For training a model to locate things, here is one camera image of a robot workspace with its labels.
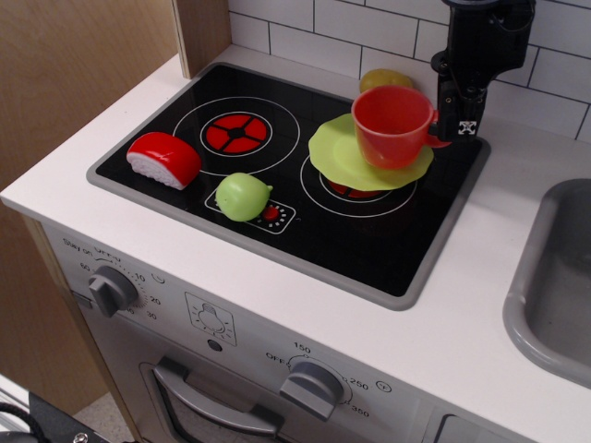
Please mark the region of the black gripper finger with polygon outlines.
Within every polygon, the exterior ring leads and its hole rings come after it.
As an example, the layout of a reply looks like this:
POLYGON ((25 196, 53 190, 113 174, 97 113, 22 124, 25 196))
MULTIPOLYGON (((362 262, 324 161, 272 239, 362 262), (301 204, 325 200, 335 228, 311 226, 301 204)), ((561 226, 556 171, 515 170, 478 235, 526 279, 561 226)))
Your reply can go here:
POLYGON ((462 98, 449 92, 443 98, 443 140, 472 141, 480 127, 486 106, 486 93, 473 98, 462 98))

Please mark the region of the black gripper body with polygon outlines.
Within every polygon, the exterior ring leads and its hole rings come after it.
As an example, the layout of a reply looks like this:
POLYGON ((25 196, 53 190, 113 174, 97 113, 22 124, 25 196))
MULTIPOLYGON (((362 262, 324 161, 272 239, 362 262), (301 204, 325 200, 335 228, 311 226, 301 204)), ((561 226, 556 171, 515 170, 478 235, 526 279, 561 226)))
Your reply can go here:
POLYGON ((446 49, 431 59, 441 100, 481 100, 489 84, 523 66, 534 1, 446 1, 446 49))

